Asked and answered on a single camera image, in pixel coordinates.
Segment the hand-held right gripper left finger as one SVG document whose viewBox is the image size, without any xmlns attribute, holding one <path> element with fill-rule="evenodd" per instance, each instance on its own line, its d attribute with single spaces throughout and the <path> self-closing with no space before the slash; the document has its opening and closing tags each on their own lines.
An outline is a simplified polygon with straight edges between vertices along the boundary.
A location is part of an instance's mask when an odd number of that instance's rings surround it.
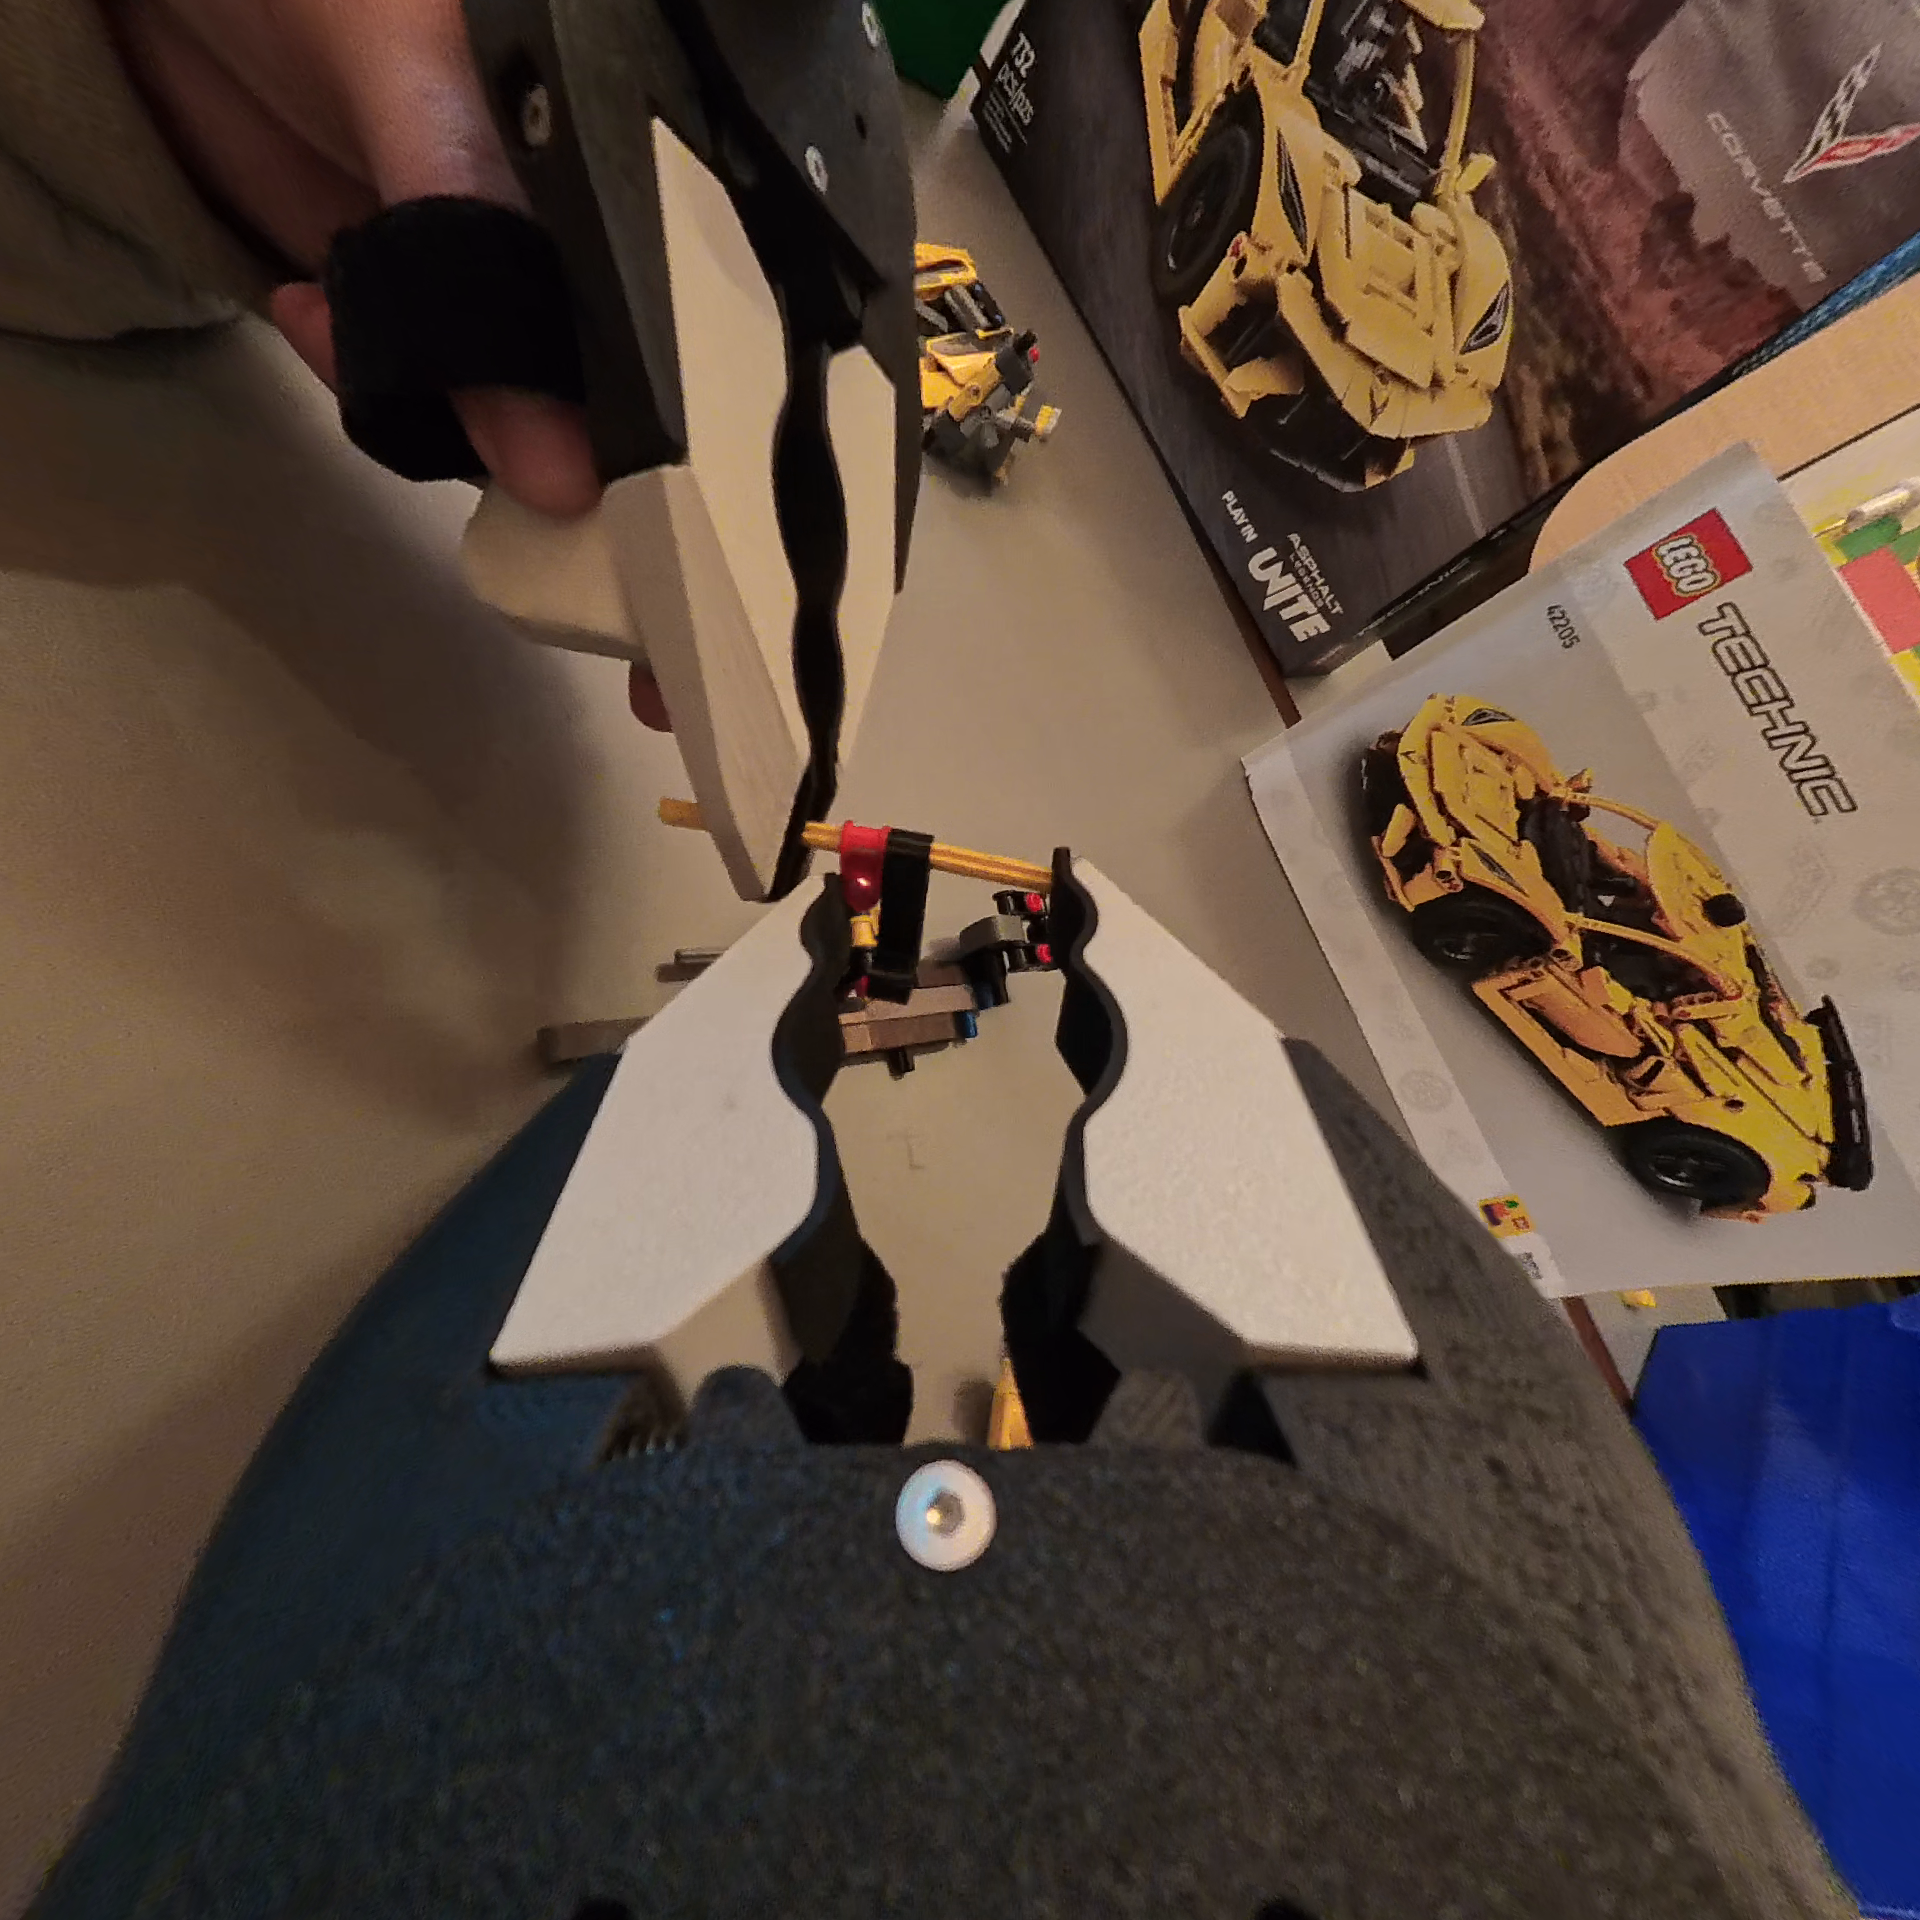
<svg viewBox="0 0 1920 1920">
<path fill-rule="evenodd" d="M 844 969 L 851 906 L 820 876 L 622 1042 L 493 1373 L 635 1373 L 688 1409 L 707 1374 L 755 1366 L 810 1439 L 903 1439 L 896 1285 L 827 1124 Z"/>
</svg>

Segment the yellow axle with black beam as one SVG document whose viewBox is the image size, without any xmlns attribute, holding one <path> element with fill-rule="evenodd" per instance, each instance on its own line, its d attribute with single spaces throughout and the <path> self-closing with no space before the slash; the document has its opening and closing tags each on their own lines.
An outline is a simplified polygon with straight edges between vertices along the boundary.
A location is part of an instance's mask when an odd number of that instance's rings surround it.
<svg viewBox="0 0 1920 1920">
<path fill-rule="evenodd" d="M 804 854 L 830 858 L 830 876 L 815 900 L 804 900 L 793 918 L 800 960 L 774 969 L 774 982 L 793 982 L 784 1010 L 835 1014 L 835 990 L 856 963 L 885 1004 L 903 1004 L 927 953 L 924 900 L 931 876 L 967 876 L 995 890 L 1047 890 L 1054 872 L 1035 858 L 960 849 L 903 828 L 804 820 Z"/>
</svg>

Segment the yellow brick panel assembly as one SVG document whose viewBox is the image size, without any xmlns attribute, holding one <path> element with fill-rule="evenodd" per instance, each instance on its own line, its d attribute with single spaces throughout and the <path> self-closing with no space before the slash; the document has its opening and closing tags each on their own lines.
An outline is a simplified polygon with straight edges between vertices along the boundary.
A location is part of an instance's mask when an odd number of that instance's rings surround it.
<svg viewBox="0 0 1920 1920">
<path fill-rule="evenodd" d="M 1005 324 L 969 250 L 915 245 L 915 315 L 927 429 L 939 416 L 1020 405 L 1035 378 L 1035 336 Z"/>
</svg>

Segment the white car instruction booklet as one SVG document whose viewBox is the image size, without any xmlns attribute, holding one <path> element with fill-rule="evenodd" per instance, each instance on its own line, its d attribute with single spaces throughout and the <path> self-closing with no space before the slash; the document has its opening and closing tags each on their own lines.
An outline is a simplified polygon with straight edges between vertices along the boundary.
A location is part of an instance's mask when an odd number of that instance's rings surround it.
<svg viewBox="0 0 1920 1920">
<path fill-rule="evenodd" d="M 1545 1297 L 1916 1277 L 1916 693 L 1749 448 L 1247 781 L 1415 1150 Z"/>
</svg>

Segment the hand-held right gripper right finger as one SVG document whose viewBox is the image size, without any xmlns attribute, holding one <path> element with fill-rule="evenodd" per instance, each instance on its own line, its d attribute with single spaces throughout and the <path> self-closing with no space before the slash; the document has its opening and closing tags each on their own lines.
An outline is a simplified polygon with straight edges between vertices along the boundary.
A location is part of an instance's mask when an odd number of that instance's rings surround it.
<svg viewBox="0 0 1920 1920">
<path fill-rule="evenodd" d="M 1143 1374 L 1204 1447 L 1283 1448 L 1278 1373 L 1404 1373 L 1415 1333 L 1286 1038 L 1088 858 L 1054 854 L 1059 1056 L 1081 1096 L 1001 1333 L 1035 1447 Z"/>
</svg>

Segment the blue plastic storage box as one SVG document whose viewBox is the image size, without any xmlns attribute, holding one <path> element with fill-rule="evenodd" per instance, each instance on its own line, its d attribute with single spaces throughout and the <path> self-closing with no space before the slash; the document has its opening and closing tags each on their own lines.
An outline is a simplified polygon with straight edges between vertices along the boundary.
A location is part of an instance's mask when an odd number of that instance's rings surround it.
<svg viewBox="0 0 1920 1920">
<path fill-rule="evenodd" d="M 1660 1328 L 1633 1428 L 1864 1918 L 1920 1913 L 1920 1303 Z"/>
</svg>

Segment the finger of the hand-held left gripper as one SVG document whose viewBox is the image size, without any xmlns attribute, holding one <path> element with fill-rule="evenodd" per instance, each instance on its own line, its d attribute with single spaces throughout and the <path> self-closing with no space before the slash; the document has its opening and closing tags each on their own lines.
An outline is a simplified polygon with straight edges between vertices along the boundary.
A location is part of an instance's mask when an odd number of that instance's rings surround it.
<svg viewBox="0 0 1920 1920">
<path fill-rule="evenodd" d="M 844 501 L 851 565 L 835 601 L 835 641 L 844 666 L 844 718 L 830 772 L 844 776 L 881 639 L 896 608 L 896 383 L 867 347 L 827 366 L 827 442 Z"/>
<path fill-rule="evenodd" d="M 754 236 L 685 136 L 653 120 L 685 461 L 647 478 L 675 572 L 653 676 L 744 900 L 780 900 L 842 776 L 842 478 L 827 341 L 793 335 Z"/>
</svg>

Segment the green plastic storage box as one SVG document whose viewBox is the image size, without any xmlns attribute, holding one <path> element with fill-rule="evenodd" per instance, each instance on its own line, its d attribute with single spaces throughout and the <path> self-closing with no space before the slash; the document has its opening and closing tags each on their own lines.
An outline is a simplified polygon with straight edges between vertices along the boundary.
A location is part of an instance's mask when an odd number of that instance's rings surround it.
<svg viewBox="0 0 1920 1920">
<path fill-rule="evenodd" d="M 896 75 L 946 104 L 976 68 L 1005 0 L 879 0 L 871 9 Z"/>
</svg>

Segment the white sheet with colourful print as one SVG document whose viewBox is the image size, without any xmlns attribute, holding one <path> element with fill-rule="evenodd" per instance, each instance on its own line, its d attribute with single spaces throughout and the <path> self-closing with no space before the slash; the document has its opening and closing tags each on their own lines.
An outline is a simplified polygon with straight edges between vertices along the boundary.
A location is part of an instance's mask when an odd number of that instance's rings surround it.
<svg viewBox="0 0 1920 1920">
<path fill-rule="evenodd" d="M 1786 478 L 1786 501 L 1920 693 L 1920 410 L 1864 429 Z"/>
</svg>

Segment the person's left forearm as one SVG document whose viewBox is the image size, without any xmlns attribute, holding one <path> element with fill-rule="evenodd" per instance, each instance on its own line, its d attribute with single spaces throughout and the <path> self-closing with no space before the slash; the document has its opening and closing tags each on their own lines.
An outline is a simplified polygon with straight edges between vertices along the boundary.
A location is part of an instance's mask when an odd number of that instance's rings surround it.
<svg viewBox="0 0 1920 1920">
<path fill-rule="evenodd" d="M 188 185 L 94 0 L 0 9 L 0 326 L 193 335 L 266 308 L 266 265 Z"/>
</svg>

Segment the dark toy car set box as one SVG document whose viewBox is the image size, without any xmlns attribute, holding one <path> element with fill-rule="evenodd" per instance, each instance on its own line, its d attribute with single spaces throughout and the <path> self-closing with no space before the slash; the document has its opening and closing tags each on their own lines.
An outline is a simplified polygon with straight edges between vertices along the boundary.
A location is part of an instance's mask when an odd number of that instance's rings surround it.
<svg viewBox="0 0 1920 1920">
<path fill-rule="evenodd" d="M 1916 5 L 1040 0 L 976 129 L 1283 676 L 1916 242 Z"/>
</svg>

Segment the grey yellow brick chunk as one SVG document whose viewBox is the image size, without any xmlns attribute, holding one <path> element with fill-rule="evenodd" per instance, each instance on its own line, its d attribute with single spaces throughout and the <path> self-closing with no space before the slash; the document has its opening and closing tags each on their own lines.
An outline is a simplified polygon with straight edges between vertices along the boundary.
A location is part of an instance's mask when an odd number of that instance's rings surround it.
<svg viewBox="0 0 1920 1920">
<path fill-rule="evenodd" d="M 1035 397 L 1035 335 L 924 341 L 924 452 L 1001 486 L 1020 442 L 1047 442 L 1063 405 Z"/>
</svg>

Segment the person's left hand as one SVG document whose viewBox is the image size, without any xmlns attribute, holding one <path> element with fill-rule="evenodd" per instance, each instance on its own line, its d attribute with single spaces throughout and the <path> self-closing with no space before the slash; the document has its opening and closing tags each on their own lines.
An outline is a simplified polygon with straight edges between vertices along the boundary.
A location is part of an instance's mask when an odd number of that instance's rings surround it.
<svg viewBox="0 0 1920 1920">
<path fill-rule="evenodd" d="M 123 0 L 131 77 L 197 194 L 275 258 L 266 315 L 334 390 L 337 230 L 417 197 L 525 212 L 458 0 Z"/>
</svg>

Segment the black grey brick chassis assembly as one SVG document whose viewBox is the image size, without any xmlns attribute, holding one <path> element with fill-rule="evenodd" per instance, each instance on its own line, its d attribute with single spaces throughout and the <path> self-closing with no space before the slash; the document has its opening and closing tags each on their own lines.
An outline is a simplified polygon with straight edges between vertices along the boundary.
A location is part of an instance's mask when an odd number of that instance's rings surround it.
<svg viewBox="0 0 1920 1920">
<path fill-rule="evenodd" d="M 720 956 L 723 948 L 680 948 L 657 977 L 688 982 Z M 1014 975 L 1059 975 L 1047 890 L 995 890 L 990 918 L 924 953 L 903 1004 L 879 996 L 856 963 L 835 990 L 844 1063 L 879 1063 L 900 1079 L 917 1056 L 976 1042 L 978 1019 L 1012 1004 Z M 543 1026 L 537 1028 L 537 1056 L 543 1071 L 583 1067 L 619 1053 L 642 1026 L 647 1014 Z"/>
</svg>

